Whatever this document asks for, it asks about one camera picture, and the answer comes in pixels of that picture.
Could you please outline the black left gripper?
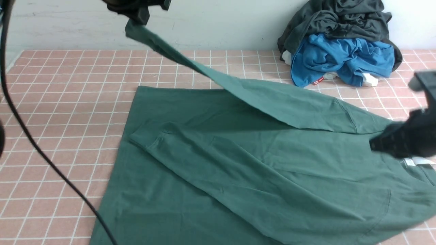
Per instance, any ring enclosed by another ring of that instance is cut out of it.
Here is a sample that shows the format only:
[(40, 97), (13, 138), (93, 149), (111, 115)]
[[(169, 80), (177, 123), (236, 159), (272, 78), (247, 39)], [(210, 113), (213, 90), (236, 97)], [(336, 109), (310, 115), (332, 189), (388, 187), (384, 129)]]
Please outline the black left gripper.
[(171, 0), (104, 0), (109, 11), (124, 15), (137, 24), (147, 25), (150, 6), (160, 6), (168, 11)]

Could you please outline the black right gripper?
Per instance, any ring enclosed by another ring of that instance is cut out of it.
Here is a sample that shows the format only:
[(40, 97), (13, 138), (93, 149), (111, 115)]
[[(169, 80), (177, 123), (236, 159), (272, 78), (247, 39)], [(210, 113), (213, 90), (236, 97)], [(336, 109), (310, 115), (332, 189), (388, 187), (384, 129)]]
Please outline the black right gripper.
[(436, 154), (435, 110), (419, 109), (409, 113), (406, 121), (396, 121), (369, 140), (372, 151), (394, 158), (434, 157)]

